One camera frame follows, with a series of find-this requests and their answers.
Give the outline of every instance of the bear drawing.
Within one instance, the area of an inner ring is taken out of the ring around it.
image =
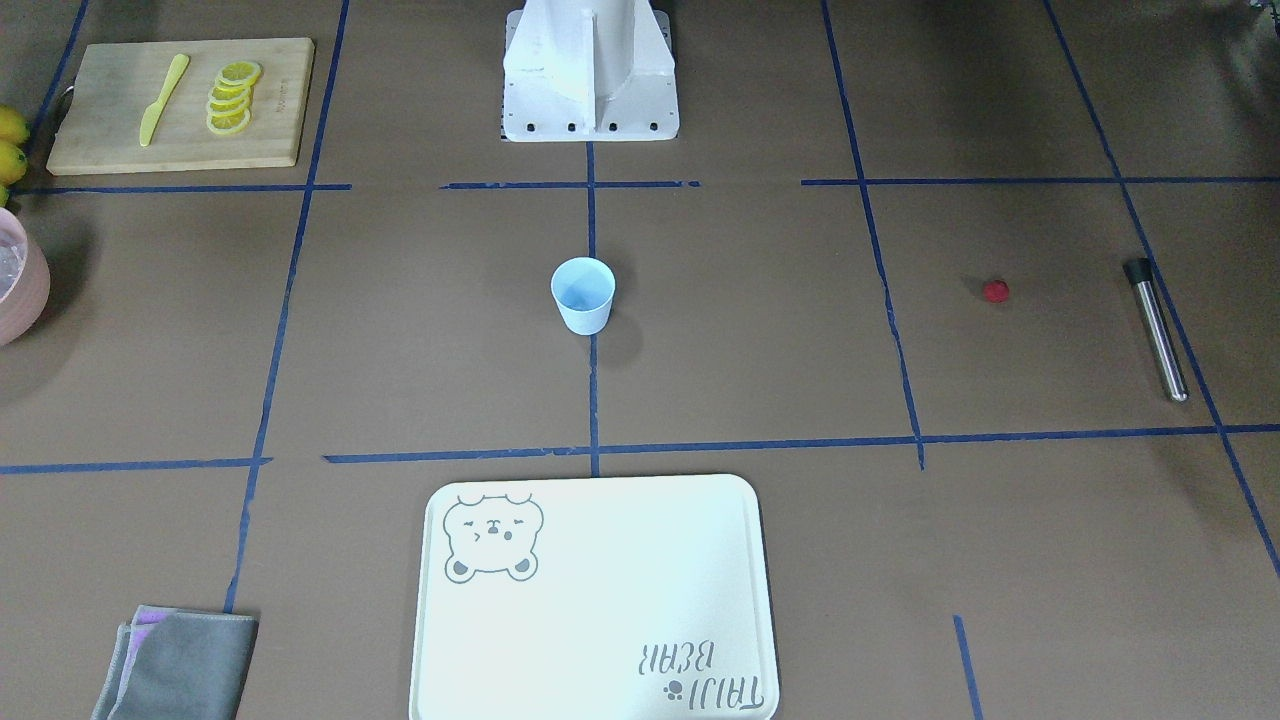
[[[527,580],[538,571],[534,543],[540,529],[543,509],[531,497],[520,502],[506,495],[475,502],[460,497],[444,514],[444,534],[449,537],[444,574],[454,583],[476,573],[503,571],[513,580]]]

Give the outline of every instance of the black tip of metal rod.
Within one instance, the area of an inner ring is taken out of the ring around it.
[[[1129,278],[1129,284],[1151,282],[1151,260],[1138,258],[1124,264],[1124,277]]]

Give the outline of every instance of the yellow knife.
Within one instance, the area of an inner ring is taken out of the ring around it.
[[[142,111],[142,126],[138,128],[138,145],[142,147],[151,145],[151,136],[156,132],[156,123],[160,122],[160,114],[164,113],[164,106],[169,102],[173,88],[178,87],[178,81],[182,79],[182,73],[187,72],[189,63],[191,58],[182,53],[174,55],[173,61],[169,63],[169,73],[164,76],[164,87],[160,88],[160,97]]]

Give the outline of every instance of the red ball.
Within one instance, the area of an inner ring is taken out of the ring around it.
[[[987,302],[1004,302],[1009,300],[1009,283],[1005,281],[991,281],[982,286],[982,296]]]

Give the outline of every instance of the gray and purple cloth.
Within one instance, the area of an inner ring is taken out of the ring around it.
[[[138,606],[90,720],[233,720],[256,635],[247,615]]]

